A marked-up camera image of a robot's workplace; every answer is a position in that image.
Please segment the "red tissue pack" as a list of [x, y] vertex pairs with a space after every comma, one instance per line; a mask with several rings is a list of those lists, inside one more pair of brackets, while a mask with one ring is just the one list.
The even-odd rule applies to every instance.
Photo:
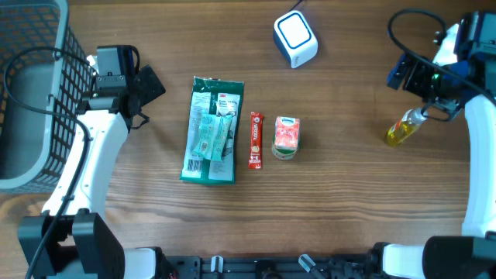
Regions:
[[282, 150], [297, 150], [299, 141], [300, 119], [278, 116], [275, 122], [275, 147]]

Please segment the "teal snack packet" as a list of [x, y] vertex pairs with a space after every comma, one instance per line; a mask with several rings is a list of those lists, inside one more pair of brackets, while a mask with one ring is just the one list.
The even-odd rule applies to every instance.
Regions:
[[222, 152], [227, 142], [233, 116], [203, 113], [198, 127], [199, 141], [193, 154], [202, 159], [222, 161]]

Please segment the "yellow dish soap bottle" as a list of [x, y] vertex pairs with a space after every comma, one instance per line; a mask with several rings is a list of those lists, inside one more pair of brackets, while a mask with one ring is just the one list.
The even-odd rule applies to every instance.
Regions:
[[408, 110], [385, 134], [384, 141], [388, 146], [397, 146], [411, 134], [416, 132], [427, 120], [421, 108]]

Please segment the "green sponge package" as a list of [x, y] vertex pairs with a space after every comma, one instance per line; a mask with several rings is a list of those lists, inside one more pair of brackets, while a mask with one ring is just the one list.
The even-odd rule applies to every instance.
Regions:
[[[233, 184], [236, 180], [236, 136], [243, 104], [244, 83], [195, 77], [192, 85], [187, 142], [180, 179], [199, 184]], [[193, 154], [199, 141], [198, 127], [203, 113], [232, 115], [232, 124], [222, 152], [222, 161], [202, 159]]]

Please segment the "green lidded cup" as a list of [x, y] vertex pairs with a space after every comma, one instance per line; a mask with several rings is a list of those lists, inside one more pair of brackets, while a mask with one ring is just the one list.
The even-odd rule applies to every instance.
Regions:
[[271, 151], [279, 160], [291, 160], [297, 154], [299, 144], [298, 136], [274, 136]]

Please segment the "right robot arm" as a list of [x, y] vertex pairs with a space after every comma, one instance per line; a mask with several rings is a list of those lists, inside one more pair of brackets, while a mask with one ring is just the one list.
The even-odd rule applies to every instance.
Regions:
[[[393, 32], [399, 16], [422, 14], [436, 20], [439, 46], [429, 60], [401, 43]], [[403, 54], [387, 85], [419, 96], [424, 107], [407, 111], [388, 131], [395, 146], [429, 119], [428, 109], [446, 122], [464, 112], [470, 137], [469, 199], [460, 236], [432, 236], [407, 246], [378, 243], [368, 265], [384, 278], [493, 278], [495, 276], [495, 14], [469, 12], [451, 28], [437, 14], [402, 9], [388, 21], [387, 34]]]

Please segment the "red coffee stick sachet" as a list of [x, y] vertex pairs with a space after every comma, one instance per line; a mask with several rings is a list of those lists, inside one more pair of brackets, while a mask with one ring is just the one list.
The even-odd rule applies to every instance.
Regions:
[[262, 168], [262, 132], [264, 116], [260, 112], [251, 112], [250, 158], [249, 169]]

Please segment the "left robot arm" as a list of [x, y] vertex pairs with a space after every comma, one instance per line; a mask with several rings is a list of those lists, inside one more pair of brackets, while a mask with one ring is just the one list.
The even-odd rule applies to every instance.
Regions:
[[77, 128], [60, 180], [41, 215], [26, 217], [18, 239], [28, 278], [168, 278], [159, 247], [124, 249], [105, 223], [116, 158], [142, 107], [164, 92], [131, 45], [100, 46], [95, 75], [71, 121]]

